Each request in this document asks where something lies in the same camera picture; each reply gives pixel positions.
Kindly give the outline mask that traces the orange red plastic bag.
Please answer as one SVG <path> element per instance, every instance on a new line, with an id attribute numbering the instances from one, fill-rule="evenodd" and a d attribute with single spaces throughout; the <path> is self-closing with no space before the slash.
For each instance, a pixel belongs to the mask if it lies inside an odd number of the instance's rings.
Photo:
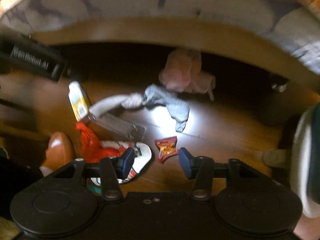
<path id="1" fill-rule="evenodd" d="M 98 163 L 106 157 L 120 157 L 126 150 L 124 147 L 103 147 L 95 133 L 83 122 L 76 124 L 76 130 L 80 131 L 82 157 L 86 163 Z"/>

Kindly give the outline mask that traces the grey white wrapper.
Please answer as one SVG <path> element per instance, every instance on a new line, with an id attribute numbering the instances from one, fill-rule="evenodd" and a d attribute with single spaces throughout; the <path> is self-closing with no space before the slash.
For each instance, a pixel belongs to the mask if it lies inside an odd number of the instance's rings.
<path id="1" fill-rule="evenodd" d="M 166 107 L 171 118 L 176 121 L 175 131 L 183 132 L 189 118 L 189 103 L 179 99 L 175 93 L 154 84 L 148 86 L 143 93 L 113 95 L 104 98 L 89 107 L 89 113 L 100 117 L 119 107 L 132 110 L 156 106 Z"/>

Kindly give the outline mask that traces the yellow white snack box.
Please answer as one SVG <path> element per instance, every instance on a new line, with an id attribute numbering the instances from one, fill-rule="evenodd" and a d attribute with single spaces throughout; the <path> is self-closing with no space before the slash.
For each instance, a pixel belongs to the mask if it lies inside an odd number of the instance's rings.
<path id="1" fill-rule="evenodd" d="M 91 103 L 86 92 L 80 86 L 78 81 L 73 81 L 68 86 L 68 98 L 76 118 L 76 121 L 82 120 L 89 114 Z"/>

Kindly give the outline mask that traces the pink mesh netting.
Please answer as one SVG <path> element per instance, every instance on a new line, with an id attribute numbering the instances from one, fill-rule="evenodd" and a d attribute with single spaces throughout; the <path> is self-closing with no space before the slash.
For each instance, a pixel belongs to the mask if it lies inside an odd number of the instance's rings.
<path id="1" fill-rule="evenodd" d="M 159 74 L 159 81 L 168 91 L 207 94 L 210 101 L 214 101 L 216 78 L 202 71 L 201 67 L 200 51 L 177 48 L 168 55 L 166 65 Z"/>

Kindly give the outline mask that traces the dark teal trash bin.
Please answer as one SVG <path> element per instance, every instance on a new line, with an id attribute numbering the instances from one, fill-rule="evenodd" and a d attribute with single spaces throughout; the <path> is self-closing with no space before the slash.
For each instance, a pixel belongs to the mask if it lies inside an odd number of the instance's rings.
<path id="1" fill-rule="evenodd" d="M 303 214 L 308 218 L 319 217 L 319 204 L 311 199 L 308 193 L 308 182 L 311 164 L 311 122 L 315 108 L 307 109 L 297 125 L 292 144 L 290 187 L 300 198 Z"/>

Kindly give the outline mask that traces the small red chip packet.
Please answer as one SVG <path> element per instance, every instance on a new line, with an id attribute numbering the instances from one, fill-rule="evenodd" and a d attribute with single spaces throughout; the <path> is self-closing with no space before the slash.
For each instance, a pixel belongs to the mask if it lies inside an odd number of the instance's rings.
<path id="1" fill-rule="evenodd" d="M 176 148 L 177 137 L 169 137 L 155 140 L 155 145 L 159 150 L 158 161 L 164 163 L 168 158 L 178 155 Z"/>

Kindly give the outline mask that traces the orange brown slipper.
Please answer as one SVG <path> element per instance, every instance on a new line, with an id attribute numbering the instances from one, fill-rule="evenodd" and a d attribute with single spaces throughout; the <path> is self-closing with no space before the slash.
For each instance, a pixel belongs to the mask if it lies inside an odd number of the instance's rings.
<path id="1" fill-rule="evenodd" d="M 40 166 L 40 171 L 46 177 L 75 158 L 76 155 L 70 138 L 64 133 L 56 132 L 50 137 L 46 159 Z"/>

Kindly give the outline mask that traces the orange floral bed cover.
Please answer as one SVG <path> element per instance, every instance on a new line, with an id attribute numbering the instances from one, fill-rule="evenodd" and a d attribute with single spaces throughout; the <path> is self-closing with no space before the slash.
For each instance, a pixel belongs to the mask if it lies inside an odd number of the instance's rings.
<path id="1" fill-rule="evenodd" d="M 1 23 L 31 34 L 89 18 L 188 17 L 240 26 L 319 73 L 319 0 L 1 0 Z"/>

